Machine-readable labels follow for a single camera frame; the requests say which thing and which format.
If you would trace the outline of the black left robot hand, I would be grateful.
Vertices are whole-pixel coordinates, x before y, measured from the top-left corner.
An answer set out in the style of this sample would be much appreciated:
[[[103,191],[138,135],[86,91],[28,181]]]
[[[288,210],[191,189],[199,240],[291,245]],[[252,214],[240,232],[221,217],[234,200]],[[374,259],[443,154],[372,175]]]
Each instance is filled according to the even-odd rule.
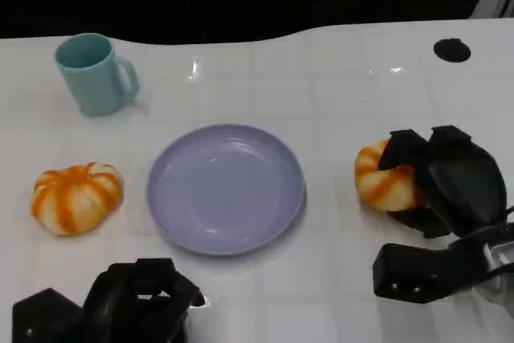
[[[84,301],[84,341],[184,342],[189,309],[205,304],[200,288],[169,258],[114,263]]]

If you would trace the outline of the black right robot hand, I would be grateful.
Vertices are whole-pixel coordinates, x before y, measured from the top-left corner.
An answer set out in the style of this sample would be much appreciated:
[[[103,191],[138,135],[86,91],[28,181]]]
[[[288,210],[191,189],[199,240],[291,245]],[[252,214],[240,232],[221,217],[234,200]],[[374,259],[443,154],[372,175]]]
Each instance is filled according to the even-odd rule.
[[[463,238],[507,222],[506,185],[495,158],[456,126],[433,127],[428,140],[412,129],[391,132],[378,169],[401,166],[412,169],[421,202],[388,214],[424,238]]]

